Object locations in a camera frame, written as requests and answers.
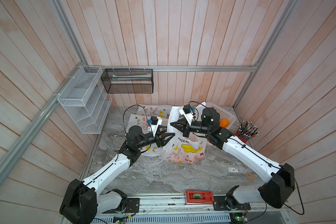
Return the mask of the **white plastic bag front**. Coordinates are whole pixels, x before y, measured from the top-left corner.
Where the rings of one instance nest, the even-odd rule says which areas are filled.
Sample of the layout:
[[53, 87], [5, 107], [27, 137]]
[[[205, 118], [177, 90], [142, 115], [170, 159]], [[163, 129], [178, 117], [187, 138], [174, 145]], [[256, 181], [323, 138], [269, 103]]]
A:
[[184, 121], [186, 120], [184, 116], [180, 115], [178, 106], [172, 107], [168, 119], [167, 132], [175, 135], [162, 147], [160, 159], [174, 163], [194, 163], [204, 159], [207, 140], [198, 138], [193, 134], [190, 134], [189, 137], [184, 137], [181, 132], [170, 125], [171, 122], [176, 122], [180, 118]]

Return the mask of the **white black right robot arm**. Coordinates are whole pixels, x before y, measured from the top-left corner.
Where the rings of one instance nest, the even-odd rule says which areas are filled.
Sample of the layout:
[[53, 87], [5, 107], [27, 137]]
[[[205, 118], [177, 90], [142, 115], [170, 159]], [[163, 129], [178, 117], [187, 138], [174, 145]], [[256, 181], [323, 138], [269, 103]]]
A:
[[190, 133], [202, 134], [212, 145], [229, 153], [254, 171], [264, 182], [261, 186], [231, 188], [226, 194], [228, 209], [240, 204], [265, 202], [280, 209], [295, 190], [294, 168], [280, 165], [241, 141], [228, 129], [220, 126], [220, 115], [213, 107], [205, 107], [200, 121], [194, 120], [189, 105], [174, 106], [169, 117], [169, 128], [179, 131], [184, 137]]

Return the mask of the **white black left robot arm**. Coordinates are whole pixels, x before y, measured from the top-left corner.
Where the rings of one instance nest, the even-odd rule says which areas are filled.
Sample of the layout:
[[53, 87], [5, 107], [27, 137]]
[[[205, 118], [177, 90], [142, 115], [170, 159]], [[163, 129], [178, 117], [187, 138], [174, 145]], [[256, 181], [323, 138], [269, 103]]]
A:
[[69, 184], [59, 213], [73, 224], [90, 224], [106, 211], [125, 211], [127, 195], [124, 192], [113, 189], [102, 194], [102, 191], [138, 160], [141, 148], [152, 144], [163, 147], [175, 136], [164, 126], [156, 125], [155, 129], [153, 133], [144, 134], [140, 126], [130, 127], [125, 142], [110, 162], [84, 180], [75, 179]]

